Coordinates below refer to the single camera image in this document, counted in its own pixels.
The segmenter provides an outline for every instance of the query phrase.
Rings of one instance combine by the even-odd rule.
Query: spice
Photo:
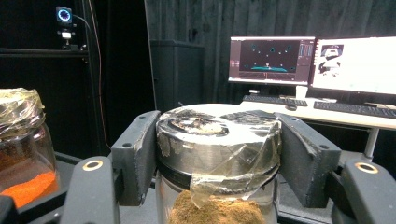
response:
[[[175,201],[168,223],[264,224],[265,220],[258,204],[254,201],[209,200],[198,208],[191,201],[190,192],[184,190]]]
[[[30,181],[14,185],[0,194],[11,196],[17,208],[20,208],[57,189],[58,183],[56,181],[56,174],[54,172],[46,172],[36,176]]]

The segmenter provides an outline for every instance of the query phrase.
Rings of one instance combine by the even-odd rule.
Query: jar with orange powder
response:
[[[43,109],[36,90],[0,90],[0,194],[18,208],[59,188]]]

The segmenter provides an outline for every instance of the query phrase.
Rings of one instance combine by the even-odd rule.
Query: desk leg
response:
[[[366,149],[364,150],[364,156],[372,160],[375,148],[376,138],[378,137],[379,128],[372,128],[369,133],[369,139],[367,140]]]

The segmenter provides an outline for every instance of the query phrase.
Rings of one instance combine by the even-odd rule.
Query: computer mouse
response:
[[[295,104],[285,104],[285,108],[291,111],[296,111],[297,110],[297,105]]]

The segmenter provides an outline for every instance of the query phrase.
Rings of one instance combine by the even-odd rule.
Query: computer monitor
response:
[[[308,85],[313,36],[233,36],[229,82]]]
[[[396,36],[318,39],[314,89],[396,94]]]

